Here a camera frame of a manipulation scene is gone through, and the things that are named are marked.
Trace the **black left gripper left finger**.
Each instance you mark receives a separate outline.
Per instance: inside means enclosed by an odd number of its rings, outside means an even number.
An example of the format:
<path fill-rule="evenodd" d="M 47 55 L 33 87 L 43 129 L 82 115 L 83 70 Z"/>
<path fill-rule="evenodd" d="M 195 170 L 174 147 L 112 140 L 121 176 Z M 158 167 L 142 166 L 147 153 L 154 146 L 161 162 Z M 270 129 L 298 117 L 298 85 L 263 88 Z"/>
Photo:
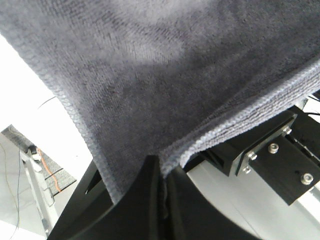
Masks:
<path fill-rule="evenodd" d="M 91 162 L 48 239 L 159 240 L 159 192 L 157 156 L 146 157 L 129 190 L 116 204 Z"/>

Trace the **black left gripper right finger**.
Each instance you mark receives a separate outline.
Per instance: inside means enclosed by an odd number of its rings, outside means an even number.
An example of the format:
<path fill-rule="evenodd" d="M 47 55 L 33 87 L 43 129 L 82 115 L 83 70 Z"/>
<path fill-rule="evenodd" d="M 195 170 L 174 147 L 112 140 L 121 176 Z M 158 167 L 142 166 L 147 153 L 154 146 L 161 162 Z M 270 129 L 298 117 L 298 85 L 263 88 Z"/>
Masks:
<path fill-rule="evenodd" d="M 170 240 L 256 240 L 217 210 L 181 167 L 166 178 Z"/>

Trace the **right gripper body with camera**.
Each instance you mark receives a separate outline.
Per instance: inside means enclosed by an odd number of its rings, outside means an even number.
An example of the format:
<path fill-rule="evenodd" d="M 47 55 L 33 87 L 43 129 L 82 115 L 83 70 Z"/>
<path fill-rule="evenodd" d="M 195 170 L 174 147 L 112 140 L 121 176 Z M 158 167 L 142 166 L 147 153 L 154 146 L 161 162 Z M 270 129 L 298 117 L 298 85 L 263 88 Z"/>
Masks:
<path fill-rule="evenodd" d="M 291 205 L 320 182 L 320 123 L 314 119 L 318 115 L 292 106 L 240 135 L 195 153 L 184 171 L 203 162 L 228 177 L 254 170 Z"/>

